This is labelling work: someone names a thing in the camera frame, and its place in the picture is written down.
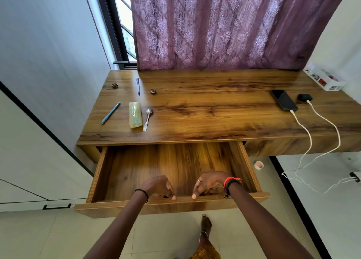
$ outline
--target phone screen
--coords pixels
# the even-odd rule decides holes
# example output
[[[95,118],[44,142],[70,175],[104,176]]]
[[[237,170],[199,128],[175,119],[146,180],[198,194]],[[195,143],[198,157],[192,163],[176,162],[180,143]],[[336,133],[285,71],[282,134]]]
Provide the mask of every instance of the phone screen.
[[[297,105],[292,101],[285,90],[272,90],[271,94],[282,111],[298,110]]]

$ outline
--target teal pen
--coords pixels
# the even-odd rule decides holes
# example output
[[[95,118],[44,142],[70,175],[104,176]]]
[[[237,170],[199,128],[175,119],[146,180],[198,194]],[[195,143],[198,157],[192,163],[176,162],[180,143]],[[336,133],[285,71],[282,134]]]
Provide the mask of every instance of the teal pen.
[[[115,105],[115,107],[109,112],[109,114],[106,115],[104,120],[102,120],[102,124],[104,124],[106,122],[106,120],[111,116],[112,113],[114,113],[114,111],[119,107],[119,105],[120,105],[120,102],[118,102],[117,105]]]

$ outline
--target forearm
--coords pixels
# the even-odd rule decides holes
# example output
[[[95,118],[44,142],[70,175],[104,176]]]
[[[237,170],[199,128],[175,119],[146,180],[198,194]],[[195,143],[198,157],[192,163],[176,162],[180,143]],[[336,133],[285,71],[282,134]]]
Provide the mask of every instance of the forearm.
[[[93,245],[84,259],[119,258],[125,241],[133,227],[147,197],[144,193],[135,192],[124,209]]]
[[[268,259],[313,258],[296,238],[242,186],[232,183],[228,189]]]

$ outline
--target window frame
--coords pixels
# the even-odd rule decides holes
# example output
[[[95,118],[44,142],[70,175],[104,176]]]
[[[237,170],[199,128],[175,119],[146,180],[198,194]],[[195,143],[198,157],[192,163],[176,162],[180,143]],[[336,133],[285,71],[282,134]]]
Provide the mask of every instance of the window frame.
[[[120,23],[120,18],[115,0],[98,1],[105,21],[106,29],[108,30],[109,38],[113,46],[115,58],[117,59],[113,62],[113,64],[117,64],[120,70],[136,70],[137,63],[129,62],[128,54],[130,54],[131,56],[133,55],[131,53],[128,53],[127,51],[122,28],[131,35],[133,34],[133,32],[130,32],[128,28],[126,28]],[[124,0],[122,1],[128,8],[130,8],[130,6]]]

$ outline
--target white box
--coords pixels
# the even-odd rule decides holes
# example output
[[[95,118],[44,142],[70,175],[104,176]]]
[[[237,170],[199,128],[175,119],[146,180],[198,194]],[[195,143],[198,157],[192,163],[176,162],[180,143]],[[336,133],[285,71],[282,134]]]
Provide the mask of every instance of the white box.
[[[326,91],[340,91],[347,82],[331,70],[325,70],[309,61],[303,70]]]

